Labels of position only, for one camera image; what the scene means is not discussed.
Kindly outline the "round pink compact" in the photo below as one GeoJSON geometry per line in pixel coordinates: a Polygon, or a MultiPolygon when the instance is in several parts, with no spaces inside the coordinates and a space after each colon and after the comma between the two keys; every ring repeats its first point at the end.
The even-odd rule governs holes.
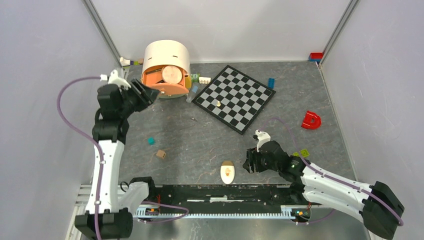
{"type": "Polygon", "coordinates": [[[178,84],[183,78],[183,72],[175,65],[167,65],[162,68],[161,76],[165,83],[178,84]]]}

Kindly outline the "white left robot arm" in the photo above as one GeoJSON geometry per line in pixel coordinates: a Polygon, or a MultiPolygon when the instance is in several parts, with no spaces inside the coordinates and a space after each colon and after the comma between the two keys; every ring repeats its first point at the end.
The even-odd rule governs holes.
{"type": "Polygon", "coordinates": [[[157,190],[144,181],[131,183],[118,197],[119,167],[130,128],[128,118],[148,108],[160,94],[136,79],[129,85],[108,83],[97,90],[99,109],[90,137],[95,152],[93,182],[85,212],[74,219],[74,226],[92,240],[129,238],[139,204],[151,204],[157,198],[157,190]]]}

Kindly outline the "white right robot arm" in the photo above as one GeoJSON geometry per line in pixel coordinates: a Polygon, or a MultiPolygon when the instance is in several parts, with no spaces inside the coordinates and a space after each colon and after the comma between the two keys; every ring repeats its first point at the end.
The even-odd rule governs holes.
{"type": "Polygon", "coordinates": [[[307,201],[330,207],[357,219],[383,239],[392,240],[403,225],[405,207],[387,184],[334,175],[307,159],[289,155],[274,140],[247,149],[242,166],[249,173],[277,172],[292,184],[288,196],[293,203],[307,201]]]}

